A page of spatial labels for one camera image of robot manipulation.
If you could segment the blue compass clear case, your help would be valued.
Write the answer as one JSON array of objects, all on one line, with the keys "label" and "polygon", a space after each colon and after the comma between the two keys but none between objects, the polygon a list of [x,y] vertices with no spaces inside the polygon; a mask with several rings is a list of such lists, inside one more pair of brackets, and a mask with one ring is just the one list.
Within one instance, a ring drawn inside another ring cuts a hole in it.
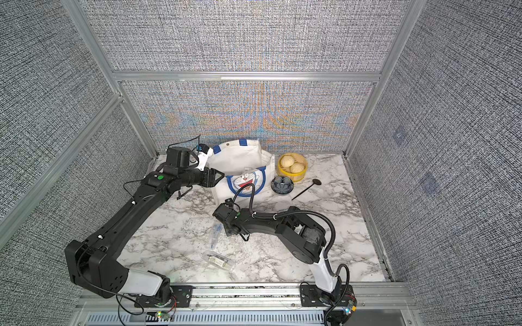
[{"label": "blue compass clear case", "polygon": [[212,226],[211,237],[210,237],[210,249],[211,250],[214,250],[217,247],[222,230],[223,230],[223,225],[221,223],[217,223]]}]

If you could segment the gold label compass case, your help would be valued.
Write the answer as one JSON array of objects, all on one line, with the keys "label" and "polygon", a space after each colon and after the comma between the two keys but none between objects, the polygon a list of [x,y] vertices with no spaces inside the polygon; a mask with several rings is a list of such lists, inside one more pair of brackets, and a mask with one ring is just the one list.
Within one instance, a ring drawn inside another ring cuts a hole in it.
[{"label": "gold label compass case", "polygon": [[209,264],[221,268],[223,270],[231,271],[234,269],[236,263],[234,260],[220,255],[214,251],[207,251],[202,254],[202,258]]}]

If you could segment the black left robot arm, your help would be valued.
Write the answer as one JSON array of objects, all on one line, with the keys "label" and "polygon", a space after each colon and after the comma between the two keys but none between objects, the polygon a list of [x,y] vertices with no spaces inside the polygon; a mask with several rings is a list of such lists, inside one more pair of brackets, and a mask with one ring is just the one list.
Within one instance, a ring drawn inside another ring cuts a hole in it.
[{"label": "black left robot arm", "polygon": [[169,148],[165,162],[139,181],[130,200],[104,226],[82,242],[73,240],[66,246],[71,282],[104,298],[129,294],[167,304],[171,288],[166,276],[130,270],[118,258],[145,220],[172,195],[183,197],[182,188],[215,187],[224,178],[224,173],[206,166],[212,155],[207,145],[194,150]]}]

